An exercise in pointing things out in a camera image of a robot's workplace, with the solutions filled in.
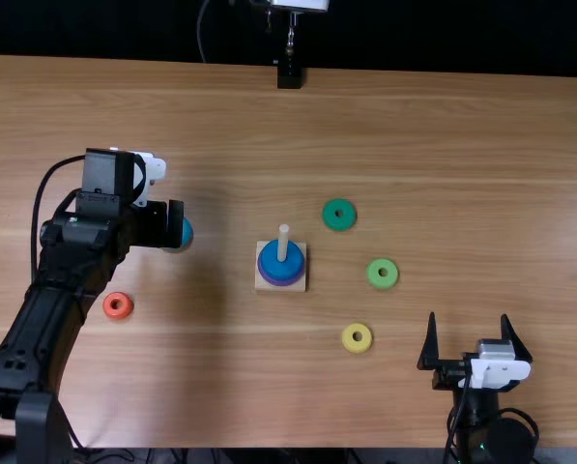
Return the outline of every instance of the green ring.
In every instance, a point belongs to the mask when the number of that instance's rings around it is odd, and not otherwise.
[[[397,266],[395,266],[393,261],[388,259],[378,258],[367,266],[367,279],[374,288],[378,288],[379,290],[391,288],[395,285],[398,278],[399,271],[397,270]]]
[[[329,201],[323,208],[323,221],[333,230],[350,229],[357,220],[357,210],[355,206],[341,198]]]

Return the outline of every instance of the black background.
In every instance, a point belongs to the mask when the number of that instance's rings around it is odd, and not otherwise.
[[[211,0],[202,25],[207,59],[278,58],[286,14],[265,32],[264,9]],[[0,53],[200,61],[200,0],[0,0]],[[577,75],[577,2],[331,0],[303,15],[309,67]]]

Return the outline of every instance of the wooden table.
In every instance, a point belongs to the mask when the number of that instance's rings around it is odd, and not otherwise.
[[[442,355],[499,335],[534,355],[502,395],[543,446],[577,446],[577,79],[0,57],[0,340],[29,283],[33,197],[86,147],[154,152],[156,199],[183,199],[190,250],[134,249],[65,371],[61,401],[89,446],[441,447],[451,394],[416,369],[435,311]],[[42,220],[81,182],[59,172]],[[334,233],[324,203],[355,203]],[[287,222],[311,260],[305,294],[253,291],[256,241]],[[365,268],[398,263],[391,291]],[[340,343],[349,323],[372,349]]]

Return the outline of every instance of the red ring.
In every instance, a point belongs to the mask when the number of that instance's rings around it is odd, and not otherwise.
[[[110,293],[103,300],[103,312],[110,319],[125,319],[132,311],[133,300],[125,293]]]

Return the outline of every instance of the black mount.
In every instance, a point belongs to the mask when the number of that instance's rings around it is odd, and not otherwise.
[[[143,179],[135,187],[136,165]],[[86,314],[130,247],[181,245],[182,202],[132,204],[145,180],[140,156],[89,149],[82,188],[73,190],[42,227],[37,277],[0,345],[0,419],[15,420],[18,464],[72,458],[57,396]],[[69,213],[74,199],[75,212]]]
[[[288,41],[277,63],[277,88],[301,89],[305,84],[305,69],[297,48],[297,26],[299,13],[290,12]]]

